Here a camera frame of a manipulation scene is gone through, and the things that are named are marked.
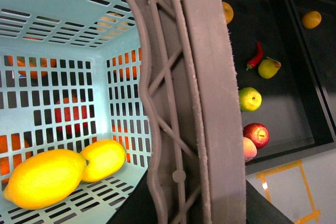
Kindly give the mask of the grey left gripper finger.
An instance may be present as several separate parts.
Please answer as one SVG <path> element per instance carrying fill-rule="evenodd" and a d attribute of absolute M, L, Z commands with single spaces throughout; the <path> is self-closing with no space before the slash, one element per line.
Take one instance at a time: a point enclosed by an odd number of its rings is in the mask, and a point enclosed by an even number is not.
<path fill-rule="evenodd" d="M 245 223 L 236 70 L 222 0 L 127 0 L 152 138 L 146 183 L 157 223 Z"/>

